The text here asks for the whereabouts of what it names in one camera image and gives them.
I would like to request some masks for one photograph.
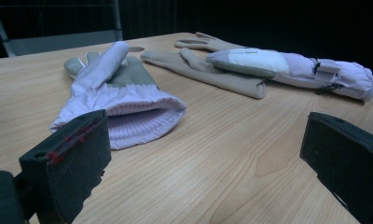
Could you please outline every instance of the white fabric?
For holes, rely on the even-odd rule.
[[[262,49],[231,49],[211,53],[206,61],[230,71],[262,77],[273,74],[272,79],[289,85],[322,89],[368,101],[373,97],[373,75],[358,63],[335,62],[337,74],[329,78],[316,76],[315,61],[295,53],[281,53]]]
[[[335,61],[330,59],[315,60],[315,79],[325,83],[334,83],[340,68]]]
[[[277,51],[264,49],[229,49],[209,54],[206,61],[214,66],[256,77],[289,74],[285,59]]]
[[[177,124],[186,111],[184,102],[156,85],[107,86],[127,53],[127,44],[117,42],[78,73],[52,132],[80,115],[105,109],[111,148],[122,149],[158,139]]]

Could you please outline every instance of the wood grain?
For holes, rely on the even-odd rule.
[[[127,42],[177,51],[173,42],[189,36]],[[50,135],[72,83],[63,62],[109,46],[0,59],[0,170],[16,175],[18,158]],[[75,223],[357,223],[298,152],[311,111],[373,133],[373,99],[362,103],[268,82],[267,96],[256,100],[145,68],[161,90],[186,102],[186,115],[157,141],[113,151]]]

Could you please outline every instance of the red marking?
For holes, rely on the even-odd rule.
[[[47,157],[49,159],[49,163],[52,163],[52,164],[57,164],[59,162],[62,161],[62,159],[64,158],[64,156],[58,156],[58,154],[54,151],[51,151],[47,154]]]
[[[66,141],[66,142],[71,140],[71,136],[64,136],[64,134],[62,134],[62,137],[63,137],[64,141]]]

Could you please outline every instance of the tan glove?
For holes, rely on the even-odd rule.
[[[261,99],[266,94],[265,79],[215,68],[189,49],[180,52],[146,51],[141,59],[175,73],[242,95]]]
[[[178,48],[187,49],[208,49],[211,51],[219,51],[223,49],[242,49],[243,46],[235,45],[218,39],[216,37],[206,35],[200,32],[195,33],[196,37],[190,37],[175,41],[175,46]]]

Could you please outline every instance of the glove cuff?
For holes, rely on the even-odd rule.
[[[128,85],[101,89],[70,98],[50,126],[56,132],[71,119],[105,109],[112,149],[156,140],[172,129],[186,112],[183,101],[155,85]]]

